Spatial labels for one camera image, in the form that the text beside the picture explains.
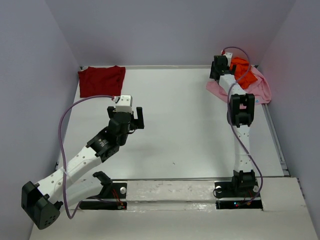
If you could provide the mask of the orange t-shirt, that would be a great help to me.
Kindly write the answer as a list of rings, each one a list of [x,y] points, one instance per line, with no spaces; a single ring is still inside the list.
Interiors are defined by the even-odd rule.
[[[244,90],[258,80],[252,73],[249,62],[244,58],[232,58],[230,68],[232,69],[234,66],[236,66],[234,73],[235,79]]]

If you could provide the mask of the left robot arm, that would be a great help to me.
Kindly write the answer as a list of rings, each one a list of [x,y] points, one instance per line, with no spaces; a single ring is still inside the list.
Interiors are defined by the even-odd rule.
[[[80,205],[88,197],[104,198],[110,194],[113,181],[102,171],[93,173],[98,180],[93,189],[84,187],[71,196],[67,189],[93,168],[114,156],[127,142],[128,136],[145,127],[143,108],[136,114],[130,107],[107,108],[109,123],[98,132],[69,161],[63,159],[62,167],[36,183],[28,181],[21,189],[21,207],[39,230],[51,226],[60,216],[61,208],[70,217],[69,206]]]

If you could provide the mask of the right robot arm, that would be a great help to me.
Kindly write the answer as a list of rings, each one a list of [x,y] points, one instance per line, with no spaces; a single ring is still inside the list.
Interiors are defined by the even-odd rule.
[[[230,52],[214,56],[210,78],[227,93],[227,123],[234,134],[235,161],[230,181],[215,184],[213,195],[218,199],[253,197],[258,186],[250,155],[250,129],[255,115],[255,96],[237,83],[236,66],[231,65]]]

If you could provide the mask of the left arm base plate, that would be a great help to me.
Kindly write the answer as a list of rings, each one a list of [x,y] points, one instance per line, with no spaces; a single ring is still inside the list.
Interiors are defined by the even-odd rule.
[[[81,210],[120,211],[127,209],[127,182],[116,181],[108,187],[103,187],[100,194],[83,200]]]

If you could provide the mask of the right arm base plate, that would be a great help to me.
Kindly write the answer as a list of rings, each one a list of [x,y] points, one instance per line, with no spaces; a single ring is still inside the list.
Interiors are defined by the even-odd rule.
[[[238,189],[237,192],[234,192],[230,181],[215,182],[212,191],[215,197],[215,207],[217,210],[263,210],[261,194],[257,195],[258,190],[259,187],[255,186],[253,189]]]

